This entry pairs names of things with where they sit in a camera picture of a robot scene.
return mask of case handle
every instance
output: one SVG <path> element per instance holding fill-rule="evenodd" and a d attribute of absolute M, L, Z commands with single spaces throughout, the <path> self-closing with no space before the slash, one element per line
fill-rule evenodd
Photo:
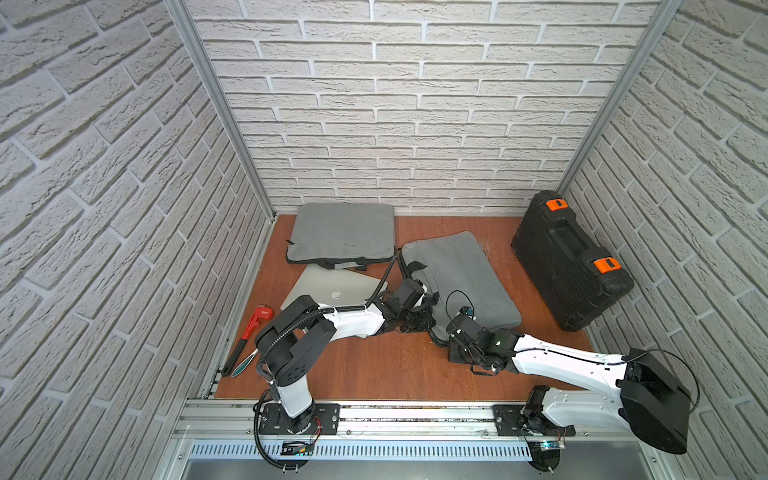
<path fill-rule="evenodd" d="M 552 240 L 571 260 L 579 260 L 582 252 L 594 248 L 594 242 L 570 218 L 561 218 L 549 229 Z"/>

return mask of metal mounting plate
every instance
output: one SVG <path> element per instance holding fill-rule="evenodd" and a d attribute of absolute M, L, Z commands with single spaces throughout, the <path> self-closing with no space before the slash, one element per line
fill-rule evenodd
<path fill-rule="evenodd" d="M 500 437 L 518 437 L 523 435 L 519 426 L 523 424 L 521 413 L 523 406 L 520 405 L 494 405 L 493 417 L 496 424 L 496 433 Z M 576 428 L 573 425 L 560 427 L 558 429 L 546 430 L 543 432 L 547 436 L 566 436 L 576 435 Z"/>
<path fill-rule="evenodd" d="M 341 405 L 338 403 L 316 403 L 315 415 L 320 419 L 320 425 L 323 426 L 323 430 L 320 435 L 335 435 L 339 430 L 339 411 Z M 283 410 L 280 408 L 280 404 L 267 403 L 262 411 L 262 419 L 259 424 L 260 435 L 291 435 L 280 423 L 280 415 L 283 414 Z"/>

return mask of wooden floor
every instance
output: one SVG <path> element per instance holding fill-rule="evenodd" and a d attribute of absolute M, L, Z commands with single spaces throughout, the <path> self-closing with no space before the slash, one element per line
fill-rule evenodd
<path fill-rule="evenodd" d="M 280 216 L 266 249 L 261 270 L 253 285 L 238 337 L 257 305 L 278 307 L 299 279 L 304 265 L 286 262 L 287 241 L 295 216 Z M 414 240 L 443 237 L 468 230 L 478 239 L 496 275 L 522 314 L 519 330 L 540 339 L 591 350 L 584 332 L 560 330 L 544 300 L 512 253 L 512 237 L 521 218 L 510 217 L 396 217 L 397 246 Z M 370 266 L 368 275 L 380 278 L 385 264 Z M 402 278 L 397 267 L 389 275 L 389 289 Z M 241 358 L 255 348 L 251 336 Z M 348 400 L 526 400 L 531 387 L 541 384 L 564 387 L 564 383 L 539 376 L 502 372 L 496 377 L 475 376 L 467 365 L 448 362 L 447 349 L 435 346 L 426 333 L 386 333 L 360 339 L 351 337 L 332 342 L 308 375 L 315 399 Z M 255 362 L 238 377 L 221 380 L 218 399 L 257 399 L 266 388 L 253 369 Z"/>

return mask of black hard case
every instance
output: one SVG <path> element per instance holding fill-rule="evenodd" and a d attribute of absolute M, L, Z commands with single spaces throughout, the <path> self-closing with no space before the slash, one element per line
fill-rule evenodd
<path fill-rule="evenodd" d="M 623 267 L 600 273 L 593 262 L 611 252 L 579 227 L 570 207 L 550 210 L 547 202 L 558 198 L 552 190 L 534 195 L 512 249 L 560 328 L 576 332 L 632 290 L 634 281 Z"/>

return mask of black motor housing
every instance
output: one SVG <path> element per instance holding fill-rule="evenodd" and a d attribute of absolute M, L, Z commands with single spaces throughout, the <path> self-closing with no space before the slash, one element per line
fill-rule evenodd
<path fill-rule="evenodd" d="M 621 415 L 640 440 L 676 455 L 687 451 L 690 392 L 652 355 L 630 349 L 621 382 Z"/>

